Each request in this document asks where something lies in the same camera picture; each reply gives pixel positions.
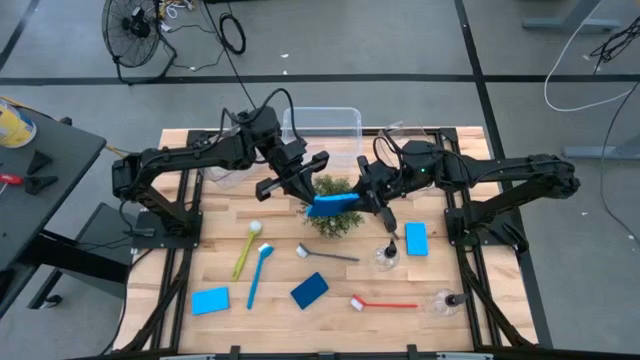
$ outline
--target wooden tabletop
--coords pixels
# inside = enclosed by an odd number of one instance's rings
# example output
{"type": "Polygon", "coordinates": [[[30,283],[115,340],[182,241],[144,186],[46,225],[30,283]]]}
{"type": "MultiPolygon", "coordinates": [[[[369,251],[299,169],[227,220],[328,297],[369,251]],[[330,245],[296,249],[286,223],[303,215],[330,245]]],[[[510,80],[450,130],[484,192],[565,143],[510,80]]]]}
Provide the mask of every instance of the wooden tabletop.
{"type": "MultiPolygon", "coordinates": [[[[481,127],[459,127],[457,131],[463,154],[489,159],[481,127]]],[[[187,133],[186,129],[164,130],[160,147],[184,146],[187,133]]],[[[313,137],[306,140],[310,153],[320,149],[331,153],[343,147],[345,141],[313,137]]],[[[373,137],[365,136],[363,140],[364,154],[372,162],[373,137]]],[[[332,164],[323,172],[326,173],[347,176],[352,184],[358,175],[355,162],[353,166],[332,164]]],[[[446,237],[444,192],[426,189],[390,203],[398,221],[401,240],[397,244],[401,259],[390,271],[377,272],[371,266],[373,251],[388,242],[380,220],[363,214],[365,223],[344,238],[320,238],[297,214],[301,206],[299,200],[283,195],[280,190],[262,203],[255,199],[255,183],[273,176],[266,166],[262,166],[231,189],[205,182],[201,206],[204,224],[201,243],[191,265],[180,353],[228,353],[232,345],[240,345],[241,351],[248,353],[406,351],[407,344],[416,344],[419,351],[472,349],[463,307],[452,317],[438,317],[429,311],[430,297],[438,289],[462,290],[455,251],[446,237]],[[253,219],[263,223],[263,230],[253,242],[239,281],[234,283],[230,281],[231,273],[253,219]],[[406,256],[403,225],[410,221],[427,224],[427,257],[406,256]],[[275,250],[265,261],[254,307],[247,310],[258,247],[264,242],[275,250]],[[344,254],[361,260],[352,263],[313,257],[302,259],[296,254],[299,242],[314,251],[344,254]],[[290,292],[315,272],[325,278],[329,291],[305,310],[300,310],[290,292]],[[220,286],[229,287],[230,309],[191,315],[191,294],[220,286]],[[349,304],[353,294],[368,302],[418,303],[420,306],[418,309],[366,308],[358,312],[349,304]]],[[[174,199],[179,177],[179,173],[163,174],[156,179],[154,187],[174,199]]],[[[496,194],[496,184],[478,184],[471,189],[474,200],[485,200],[496,194]]],[[[529,304],[513,251],[506,246],[484,246],[483,253],[494,300],[521,334],[535,342],[529,304]]],[[[128,284],[127,312],[115,348],[130,341],[155,307],[165,256],[166,250],[156,249],[133,270],[128,284]]],[[[489,343],[484,309],[479,300],[476,304],[483,342],[489,343]]],[[[170,316],[165,321],[163,345],[168,345],[172,319],[170,316]]]]}

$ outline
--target fan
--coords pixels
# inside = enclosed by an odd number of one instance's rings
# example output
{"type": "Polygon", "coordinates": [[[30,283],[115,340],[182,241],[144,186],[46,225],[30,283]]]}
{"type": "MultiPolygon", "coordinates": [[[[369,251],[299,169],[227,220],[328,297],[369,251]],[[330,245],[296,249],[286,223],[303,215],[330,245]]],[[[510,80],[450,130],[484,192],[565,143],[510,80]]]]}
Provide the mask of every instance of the fan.
{"type": "Polygon", "coordinates": [[[173,52],[167,66],[155,78],[135,83],[150,83],[162,78],[178,56],[175,48],[160,34],[158,11],[158,0],[105,1],[102,11],[102,36],[116,64],[118,79],[123,83],[134,84],[122,79],[120,65],[135,68],[146,64],[155,54],[160,41],[173,52]]]}

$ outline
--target yellow toothbrush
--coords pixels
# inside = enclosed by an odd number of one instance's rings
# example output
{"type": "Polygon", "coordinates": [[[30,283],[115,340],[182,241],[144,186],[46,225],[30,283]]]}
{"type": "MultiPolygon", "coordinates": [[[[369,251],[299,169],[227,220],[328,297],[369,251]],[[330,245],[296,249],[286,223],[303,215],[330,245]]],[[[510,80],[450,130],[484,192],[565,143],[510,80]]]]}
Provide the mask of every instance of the yellow toothbrush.
{"type": "Polygon", "coordinates": [[[244,249],[242,250],[242,254],[238,258],[238,262],[236,262],[236,266],[233,268],[233,274],[231,275],[231,281],[238,281],[240,277],[240,272],[244,267],[244,262],[247,260],[247,255],[249,254],[249,249],[251,248],[251,243],[253,243],[253,238],[260,233],[262,230],[262,223],[258,220],[253,220],[249,223],[249,239],[244,245],[244,249]]]}

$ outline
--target black desk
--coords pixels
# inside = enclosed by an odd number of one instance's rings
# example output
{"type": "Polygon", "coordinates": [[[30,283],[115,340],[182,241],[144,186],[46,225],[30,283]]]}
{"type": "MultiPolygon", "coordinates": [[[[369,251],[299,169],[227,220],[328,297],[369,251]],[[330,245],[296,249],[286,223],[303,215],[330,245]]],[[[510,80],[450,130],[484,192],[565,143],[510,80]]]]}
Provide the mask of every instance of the black desk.
{"type": "MultiPolygon", "coordinates": [[[[7,186],[0,194],[0,270],[11,275],[8,290],[0,299],[0,317],[41,264],[123,283],[127,266],[75,247],[77,242],[44,230],[56,210],[95,162],[106,141],[103,138],[61,124],[37,112],[20,109],[38,128],[36,137],[19,149],[0,148],[0,172],[26,176],[37,149],[53,159],[34,176],[57,176],[58,181],[38,195],[24,186],[7,186]]],[[[60,276],[54,271],[45,287],[60,276]]]]}

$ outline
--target plastic bin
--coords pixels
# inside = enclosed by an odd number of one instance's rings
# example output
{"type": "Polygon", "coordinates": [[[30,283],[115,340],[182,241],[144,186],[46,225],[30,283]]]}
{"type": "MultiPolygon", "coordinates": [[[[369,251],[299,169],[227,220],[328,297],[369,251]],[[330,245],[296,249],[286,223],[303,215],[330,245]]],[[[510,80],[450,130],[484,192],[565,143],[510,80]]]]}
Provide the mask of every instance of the plastic bin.
{"type": "MultiPolygon", "coordinates": [[[[294,107],[296,130],[308,143],[305,161],[318,152],[314,136],[344,137],[346,146],[340,151],[330,151],[329,166],[357,169],[356,158],[362,155],[362,117],[358,109],[351,107],[294,107]]],[[[282,141],[294,139],[291,130],[291,109],[282,117],[282,141]]]]}

